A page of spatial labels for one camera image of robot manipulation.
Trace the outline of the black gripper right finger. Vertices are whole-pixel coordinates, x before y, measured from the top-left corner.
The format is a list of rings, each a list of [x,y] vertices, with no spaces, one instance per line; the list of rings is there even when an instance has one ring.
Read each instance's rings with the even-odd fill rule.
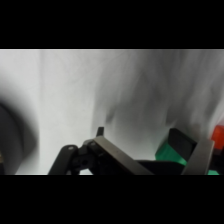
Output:
[[[213,157],[214,142],[204,138],[194,141],[176,128],[171,128],[168,144],[186,161],[182,175],[206,175]]]

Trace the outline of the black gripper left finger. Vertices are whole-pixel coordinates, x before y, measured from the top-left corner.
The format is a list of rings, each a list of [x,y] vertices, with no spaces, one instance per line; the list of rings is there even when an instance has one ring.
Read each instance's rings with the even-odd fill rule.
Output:
[[[96,137],[81,147],[66,145],[58,153],[49,175],[79,175],[89,170],[93,175],[152,175],[152,172],[132,159],[104,137],[99,127]]]

